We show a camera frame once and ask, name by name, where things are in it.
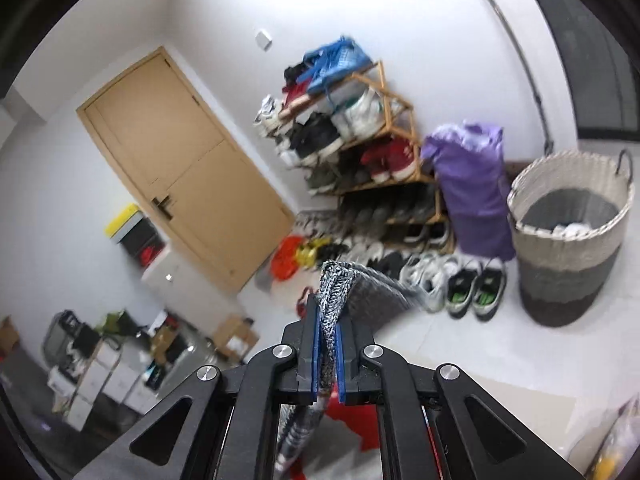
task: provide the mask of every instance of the laundry basket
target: laundry basket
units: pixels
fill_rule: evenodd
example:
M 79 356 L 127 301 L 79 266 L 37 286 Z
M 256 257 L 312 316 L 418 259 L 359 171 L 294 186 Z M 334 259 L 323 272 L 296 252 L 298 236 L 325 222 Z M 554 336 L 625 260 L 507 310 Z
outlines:
M 621 171 L 623 155 L 629 170 Z M 607 280 L 634 199 L 633 161 L 562 152 L 540 158 L 514 181 L 507 203 L 529 315 L 547 326 L 578 319 Z M 578 232 L 562 226 L 583 224 Z

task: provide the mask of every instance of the silver screw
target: silver screw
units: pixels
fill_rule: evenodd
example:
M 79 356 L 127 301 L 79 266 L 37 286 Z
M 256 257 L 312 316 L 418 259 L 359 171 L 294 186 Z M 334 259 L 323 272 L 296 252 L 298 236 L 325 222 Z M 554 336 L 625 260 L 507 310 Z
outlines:
M 278 359 L 289 357 L 292 353 L 293 348 L 291 348 L 289 345 L 278 345 L 273 348 L 273 355 L 275 355 Z
M 369 345 L 364 348 L 364 355 L 366 355 L 369 359 L 375 359 L 376 357 L 380 357 L 383 354 L 384 350 L 382 346 L 378 345 Z
M 440 369 L 440 375 L 443 379 L 452 381 L 453 379 L 460 377 L 460 370 L 458 370 L 454 365 L 444 365 Z
M 200 368 L 198 368 L 198 371 L 196 372 L 196 375 L 201 381 L 210 381 L 217 374 L 218 374 L 218 371 L 216 370 L 216 367 L 210 366 L 210 365 L 201 366 Z

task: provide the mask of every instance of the light switch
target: light switch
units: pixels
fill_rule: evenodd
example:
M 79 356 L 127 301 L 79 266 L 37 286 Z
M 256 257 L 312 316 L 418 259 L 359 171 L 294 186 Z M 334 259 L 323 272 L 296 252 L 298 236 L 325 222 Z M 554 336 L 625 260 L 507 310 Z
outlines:
M 271 36 L 266 30 L 261 29 L 255 35 L 255 43 L 266 52 L 271 46 Z

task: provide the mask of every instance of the door handle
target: door handle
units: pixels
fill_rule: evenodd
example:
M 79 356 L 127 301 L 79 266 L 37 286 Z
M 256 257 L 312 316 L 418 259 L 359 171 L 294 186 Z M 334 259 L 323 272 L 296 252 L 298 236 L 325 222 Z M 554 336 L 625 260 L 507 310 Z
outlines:
M 151 200 L 153 205 L 156 206 L 156 209 L 158 209 L 158 211 L 162 213 L 162 216 L 164 216 L 167 219 L 167 221 L 171 221 L 172 218 L 174 217 L 171 213 L 169 213 L 166 210 L 166 205 L 169 202 L 169 200 L 171 200 L 169 195 L 165 196 L 162 200 L 158 200 L 156 197 L 154 197 Z

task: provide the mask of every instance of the purple cloth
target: purple cloth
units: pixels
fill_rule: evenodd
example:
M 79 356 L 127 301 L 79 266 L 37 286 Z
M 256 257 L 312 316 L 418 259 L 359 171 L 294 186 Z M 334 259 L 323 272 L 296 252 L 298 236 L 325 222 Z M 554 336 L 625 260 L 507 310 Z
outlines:
M 468 254 L 511 260 L 502 128 L 494 124 L 446 124 L 425 137 L 460 248 Z

